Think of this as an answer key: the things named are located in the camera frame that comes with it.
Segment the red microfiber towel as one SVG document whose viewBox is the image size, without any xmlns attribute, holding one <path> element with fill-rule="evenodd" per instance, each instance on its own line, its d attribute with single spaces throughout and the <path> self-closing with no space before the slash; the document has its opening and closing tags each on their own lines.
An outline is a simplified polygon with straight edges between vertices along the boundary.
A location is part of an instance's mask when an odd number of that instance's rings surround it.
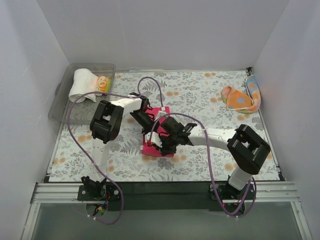
<svg viewBox="0 0 320 240">
<path fill-rule="evenodd" d="M 170 108 L 168 106 L 163 106 L 165 107 L 165 111 L 166 113 L 170 113 Z M 153 107 L 153 108 L 149 108 L 146 110 L 146 113 L 153 119 L 153 121 L 155 121 L 155 115 L 157 112 L 157 108 L 158 107 Z M 155 146 L 147 146 L 146 142 L 145 142 L 145 135 L 143 134 L 143 140 L 142 140 L 142 149 L 141 152 L 143 155 L 146 156 L 151 156 L 151 157 L 156 157 L 156 158 L 162 158 L 162 157 L 166 157 L 166 158 L 172 158 L 174 156 L 174 154 L 169 154 L 169 155 L 161 155 L 161 152 L 159 150 L 156 149 Z"/>
</svg>

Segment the orange blue patterned towel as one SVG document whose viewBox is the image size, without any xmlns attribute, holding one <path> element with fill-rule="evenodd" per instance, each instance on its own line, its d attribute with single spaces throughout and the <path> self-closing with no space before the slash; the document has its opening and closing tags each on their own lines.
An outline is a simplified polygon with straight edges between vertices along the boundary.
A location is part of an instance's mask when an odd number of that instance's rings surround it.
<svg viewBox="0 0 320 240">
<path fill-rule="evenodd" d="M 261 94 L 254 75 L 245 79 L 246 93 L 232 86 L 226 86 L 221 91 L 222 101 L 227 110 L 236 111 L 241 114 L 253 114 L 260 109 Z"/>
</svg>

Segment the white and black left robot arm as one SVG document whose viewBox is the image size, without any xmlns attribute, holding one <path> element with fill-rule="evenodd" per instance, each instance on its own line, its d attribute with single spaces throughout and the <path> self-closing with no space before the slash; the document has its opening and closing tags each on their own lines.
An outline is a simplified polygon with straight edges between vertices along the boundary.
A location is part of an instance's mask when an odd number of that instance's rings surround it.
<svg viewBox="0 0 320 240">
<path fill-rule="evenodd" d="M 103 176 L 102 170 L 106 168 L 111 141 L 117 138 L 123 117 L 130 114 L 141 126 L 142 134 L 145 135 L 150 132 L 154 124 L 155 116 L 147 113 L 151 109 L 149 99 L 134 92 L 119 100 L 99 102 L 89 125 L 93 139 L 90 172 L 88 176 L 81 178 L 86 193 L 91 198 L 104 199 L 109 191 L 106 186 L 107 179 Z"/>
</svg>

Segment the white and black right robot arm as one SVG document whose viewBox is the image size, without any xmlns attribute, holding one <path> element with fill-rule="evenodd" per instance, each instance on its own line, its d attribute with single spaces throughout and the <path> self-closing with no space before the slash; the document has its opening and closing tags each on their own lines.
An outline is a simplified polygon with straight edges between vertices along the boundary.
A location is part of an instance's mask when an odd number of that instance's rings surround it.
<svg viewBox="0 0 320 240">
<path fill-rule="evenodd" d="M 250 126 L 241 124 L 235 130 L 205 128 L 201 123 L 183 125 L 169 116 L 160 124 L 167 136 L 161 136 L 161 154 L 173 154 L 179 145 L 209 146 L 229 151 L 237 167 L 228 177 L 225 185 L 217 187 L 219 196 L 226 199 L 240 199 L 248 181 L 257 175 L 267 156 L 270 145 Z"/>
</svg>

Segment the orange patterned rolled towel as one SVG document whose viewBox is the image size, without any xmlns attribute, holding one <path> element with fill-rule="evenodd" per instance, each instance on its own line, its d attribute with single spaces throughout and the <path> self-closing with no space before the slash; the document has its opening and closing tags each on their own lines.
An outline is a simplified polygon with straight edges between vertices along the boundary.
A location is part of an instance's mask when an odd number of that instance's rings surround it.
<svg viewBox="0 0 320 240">
<path fill-rule="evenodd" d="M 96 91 L 99 93 L 96 93 L 95 95 L 100 97 L 103 94 L 102 93 L 107 93 L 110 89 L 111 85 L 111 78 L 107 77 L 106 75 L 100 75 L 97 78 L 97 83 L 96 83 Z"/>
</svg>

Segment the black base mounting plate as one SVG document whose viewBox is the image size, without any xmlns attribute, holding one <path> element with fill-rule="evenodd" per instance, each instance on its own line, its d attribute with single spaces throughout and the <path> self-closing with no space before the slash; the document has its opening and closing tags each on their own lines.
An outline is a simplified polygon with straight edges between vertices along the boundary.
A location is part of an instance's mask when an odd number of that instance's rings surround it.
<svg viewBox="0 0 320 240">
<path fill-rule="evenodd" d="M 118 182 L 123 195 L 110 182 L 85 183 L 78 188 L 81 202 L 108 201 L 109 211 L 209 210 L 222 211 L 209 181 Z"/>
</svg>

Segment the clear grey plastic tray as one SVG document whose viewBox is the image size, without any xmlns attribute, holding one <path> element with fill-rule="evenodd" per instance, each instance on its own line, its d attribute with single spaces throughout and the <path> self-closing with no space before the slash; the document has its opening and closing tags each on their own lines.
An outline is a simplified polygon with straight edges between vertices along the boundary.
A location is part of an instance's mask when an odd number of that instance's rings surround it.
<svg viewBox="0 0 320 240">
<path fill-rule="evenodd" d="M 111 82 L 116 72 L 116 66 L 113 63 L 71 63 L 66 68 L 63 78 L 55 90 L 55 97 L 48 112 L 48 118 L 50 120 L 63 124 L 67 122 L 67 114 L 72 105 L 72 102 L 69 100 L 69 92 L 73 85 L 74 73 L 78 69 L 88 69 L 96 76 L 104 75 L 109 78 Z M 76 103 L 71 111 L 70 123 L 74 125 L 90 124 L 99 101 L 108 99 L 108 96 L 101 95 L 96 97 L 96 102 L 86 99 L 81 103 Z"/>
</svg>

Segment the white rolled towel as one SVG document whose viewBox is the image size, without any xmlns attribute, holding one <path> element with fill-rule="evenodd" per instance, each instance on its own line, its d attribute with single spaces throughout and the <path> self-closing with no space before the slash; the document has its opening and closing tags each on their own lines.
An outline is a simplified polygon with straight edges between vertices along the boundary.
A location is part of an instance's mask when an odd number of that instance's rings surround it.
<svg viewBox="0 0 320 240">
<path fill-rule="evenodd" d="M 98 77 L 86 68 L 77 69 L 73 76 L 73 85 L 68 98 L 73 103 L 81 95 L 97 90 Z"/>
</svg>

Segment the aluminium frame rail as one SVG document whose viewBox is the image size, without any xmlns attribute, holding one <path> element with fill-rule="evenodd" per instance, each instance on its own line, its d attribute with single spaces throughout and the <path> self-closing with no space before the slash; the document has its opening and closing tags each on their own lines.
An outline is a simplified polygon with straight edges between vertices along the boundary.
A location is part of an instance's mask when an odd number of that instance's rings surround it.
<svg viewBox="0 0 320 240">
<path fill-rule="evenodd" d="M 81 183 L 37 183 L 32 200 L 39 203 L 75 203 Z M 139 194 L 160 194 L 168 190 L 169 194 L 187 191 L 192 194 L 206 194 L 209 182 L 122 182 L 122 191 L 125 195 L 137 189 Z M 300 195 L 293 182 L 290 181 L 259 181 L 256 183 L 257 202 L 299 202 Z"/>
</svg>

